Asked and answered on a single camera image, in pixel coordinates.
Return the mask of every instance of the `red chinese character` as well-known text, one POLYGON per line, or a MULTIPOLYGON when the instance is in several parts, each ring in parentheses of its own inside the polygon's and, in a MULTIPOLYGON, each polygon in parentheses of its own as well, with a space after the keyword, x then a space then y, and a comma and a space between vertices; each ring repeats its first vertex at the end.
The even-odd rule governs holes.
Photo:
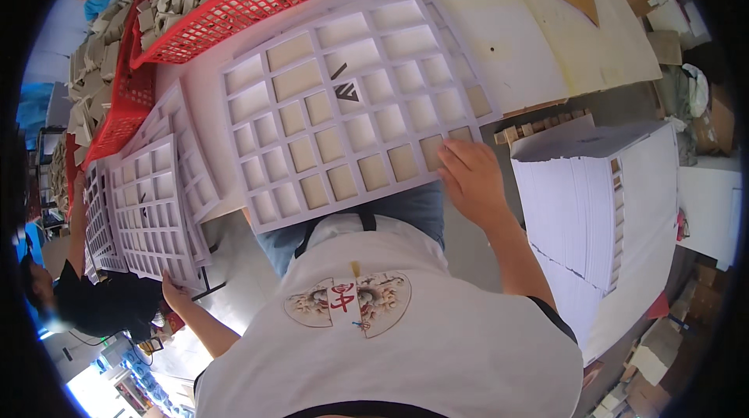
POLYGON ((330 304, 330 308, 334 310, 334 309, 338 309, 338 308, 342 307, 343 308, 343 312, 348 312, 346 310, 346 305, 349 304, 351 301, 353 301, 353 299, 355 297, 353 295, 351 295, 351 296, 344 296, 343 293, 350 292, 352 288, 353 288, 353 283, 349 283, 348 285, 341 284, 341 285, 333 286, 331 288, 331 290, 334 293, 338 293, 338 294, 341 295, 341 296, 339 296, 339 297, 337 297, 335 299, 335 301, 339 301, 340 304, 331 303, 330 304))
POLYGON ((333 293, 341 294, 341 293, 350 292, 352 288, 353 288, 353 283, 349 283, 348 285, 344 285, 342 283, 340 285, 333 286, 331 289, 333 293))

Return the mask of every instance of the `work table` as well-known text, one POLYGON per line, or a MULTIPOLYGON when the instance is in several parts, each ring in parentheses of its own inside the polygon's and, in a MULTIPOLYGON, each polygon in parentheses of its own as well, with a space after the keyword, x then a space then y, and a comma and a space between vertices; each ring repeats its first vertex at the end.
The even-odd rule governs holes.
MULTIPOLYGON (((595 0, 600 28, 562 0, 440 0, 489 80, 487 94, 517 115, 568 97, 654 80, 660 68, 626 0, 595 0)), ((180 78, 220 195, 204 221, 245 206, 222 112, 220 66, 325 0, 310 0, 181 66, 157 68, 156 99, 180 78)))

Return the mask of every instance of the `red mesh crate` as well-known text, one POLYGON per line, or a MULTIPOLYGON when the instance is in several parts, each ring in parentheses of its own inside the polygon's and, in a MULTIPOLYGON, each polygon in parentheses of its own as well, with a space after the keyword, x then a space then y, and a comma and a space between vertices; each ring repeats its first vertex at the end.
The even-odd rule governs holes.
POLYGON ((209 0, 194 8, 142 52, 136 20, 130 66, 183 64, 250 25, 305 0, 209 0))
POLYGON ((112 81, 112 105, 91 141, 83 170, 89 167, 91 161, 120 151, 136 134, 154 107, 156 66, 147 64, 137 69, 130 67, 130 52, 134 42, 133 25, 138 19, 136 6, 142 1, 135 0, 130 5, 120 41, 115 78, 112 81))
POLYGON ((76 180, 81 167, 76 166, 73 153, 80 148, 76 143, 76 136, 65 133, 65 179, 67 179, 67 219, 70 220, 70 211, 73 209, 73 182, 76 180))

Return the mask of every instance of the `worker's lap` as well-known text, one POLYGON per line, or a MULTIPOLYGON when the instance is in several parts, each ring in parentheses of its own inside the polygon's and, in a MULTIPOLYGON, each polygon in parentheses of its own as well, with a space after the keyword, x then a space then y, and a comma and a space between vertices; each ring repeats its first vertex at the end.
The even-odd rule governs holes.
MULTIPOLYGON (((442 189, 439 181, 404 190, 388 197, 363 204, 374 215, 395 218, 415 226, 444 249, 445 222, 442 210, 442 189)), ((338 213, 356 213, 358 207, 338 213)), ((308 222, 297 223, 257 235, 257 242, 268 256, 279 276, 286 273, 295 249, 302 243, 308 222)))

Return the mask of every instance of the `factory floor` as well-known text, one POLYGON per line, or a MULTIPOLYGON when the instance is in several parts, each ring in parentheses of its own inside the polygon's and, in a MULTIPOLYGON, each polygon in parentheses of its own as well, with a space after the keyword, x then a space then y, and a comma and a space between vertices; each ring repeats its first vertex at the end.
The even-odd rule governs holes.
MULTIPOLYGON (((505 194, 516 217, 523 221, 518 187, 512 173, 507 145, 495 145, 494 132, 510 125, 535 122, 544 117, 588 108, 598 126, 615 126, 628 122, 656 119, 658 104, 650 83, 623 86, 606 92, 576 97, 566 104, 552 106, 518 117, 502 120, 482 128, 484 142, 497 153, 505 181, 505 194)), ((217 243, 213 265, 208 268, 212 285, 224 280, 225 288, 200 301, 230 328, 242 333, 254 314, 273 296, 279 280, 268 260, 252 236, 252 231, 241 211, 211 220, 203 225, 209 244, 217 243)), ((687 250, 676 248, 666 287, 672 300, 678 295, 685 277, 691 272, 694 259, 687 250)), ((457 278, 471 282, 490 292, 501 292, 500 273, 492 250, 482 231, 463 218, 445 201, 445 256, 450 272, 457 278)), ((574 416, 583 416, 619 379, 622 366, 632 341, 650 326, 641 319, 600 360, 604 368, 595 381, 582 393, 574 416)), ((209 363, 211 357, 188 329, 178 332, 165 349, 154 356, 157 372, 192 379, 209 363)))

